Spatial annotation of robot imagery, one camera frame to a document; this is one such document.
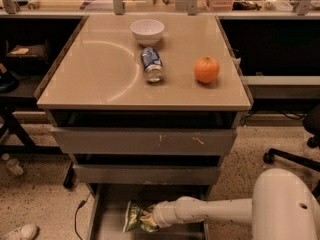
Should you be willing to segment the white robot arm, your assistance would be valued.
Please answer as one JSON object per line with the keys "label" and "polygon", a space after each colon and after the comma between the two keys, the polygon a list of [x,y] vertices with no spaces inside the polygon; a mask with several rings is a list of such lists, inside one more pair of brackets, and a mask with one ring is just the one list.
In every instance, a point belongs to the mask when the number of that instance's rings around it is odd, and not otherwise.
{"label": "white robot arm", "polygon": [[202,201],[183,196],[152,206],[141,220],[158,228],[232,221],[250,224],[253,240],[318,240],[320,206],[298,176],[275,168],[257,178],[248,199]]}

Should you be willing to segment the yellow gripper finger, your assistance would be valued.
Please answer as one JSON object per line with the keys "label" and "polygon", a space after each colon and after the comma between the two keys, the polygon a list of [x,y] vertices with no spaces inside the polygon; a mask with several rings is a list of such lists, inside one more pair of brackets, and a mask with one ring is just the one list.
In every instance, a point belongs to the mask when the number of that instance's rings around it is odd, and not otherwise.
{"label": "yellow gripper finger", "polygon": [[143,221],[145,224],[153,227],[153,228],[157,228],[158,225],[156,224],[156,222],[154,221],[153,217],[151,214],[147,214],[143,217]]}

